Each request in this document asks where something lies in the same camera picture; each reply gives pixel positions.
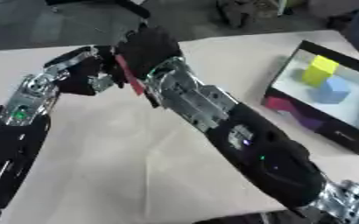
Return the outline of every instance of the floor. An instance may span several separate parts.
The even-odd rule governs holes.
[[[139,18],[102,0],[71,3],[51,12],[44,0],[3,0],[0,4],[0,50],[44,46],[112,45]],[[163,25],[179,41],[206,37],[268,32],[296,32],[324,29],[324,24],[298,9],[291,16],[257,19],[245,28],[222,24],[215,12],[215,0],[147,0],[151,22]]]

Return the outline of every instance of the table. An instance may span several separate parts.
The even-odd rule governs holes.
[[[335,31],[207,38],[181,43],[205,83],[219,85],[303,143],[335,181],[359,182],[359,157],[258,105],[302,39],[359,58]],[[22,75],[74,47],[0,52],[0,103]],[[152,109],[131,89],[63,95],[39,157],[2,224],[191,223],[283,209],[239,175],[197,130]]]

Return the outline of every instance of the pink stripe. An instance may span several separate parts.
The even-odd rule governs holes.
[[[129,84],[132,86],[133,90],[135,90],[137,95],[141,95],[144,92],[144,88],[140,85],[138,80],[133,75],[132,71],[128,67],[128,63],[126,63],[125,58],[121,54],[116,55],[116,61],[120,65],[120,67],[123,69],[123,72],[125,73],[125,78],[129,82]]]

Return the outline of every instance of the box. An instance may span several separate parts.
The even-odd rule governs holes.
[[[304,80],[312,74],[320,85]],[[267,88],[263,105],[359,155],[359,60],[303,41]]]

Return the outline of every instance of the chrome metal part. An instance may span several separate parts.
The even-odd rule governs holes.
[[[164,108],[182,116],[201,132],[229,118],[237,101],[216,86],[204,85],[183,58],[173,57],[153,69],[146,91]]]
[[[236,125],[230,132],[229,132],[229,143],[234,146],[237,150],[243,149],[243,145],[249,146],[251,140],[253,138],[253,133],[250,132],[245,126],[243,125]]]
[[[85,60],[89,57],[98,57],[97,53],[98,53],[98,49],[96,49],[93,46],[90,46],[89,52],[81,52],[71,59],[68,59],[66,61],[63,61],[63,62],[55,64],[55,65],[52,65],[45,70],[45,73],[51,74],[51,75],[55,76],[57,79],[59,79],[60,78],[59,75],[61,75],[61,72],[63,72],[64,70],[66,70],[69,67],[79,64],[80,62],[82,62],[83,60]]]
[[[113,79],[106,74],[105,76],[98,78],[98,77],[89,77],[89,84],[91,87],[96,91],[96,93],[101,93],[104,90],[112,87],[114,85]]]
[[[359,184],[344,180],[340,185],[328,180],[315,207],[337,220],[348,224],[359,224]]]
[[[10,126],[25,126],[37,115],[49,114],[60,95],[50,74],[29,74],[4,107],[0,118]]]

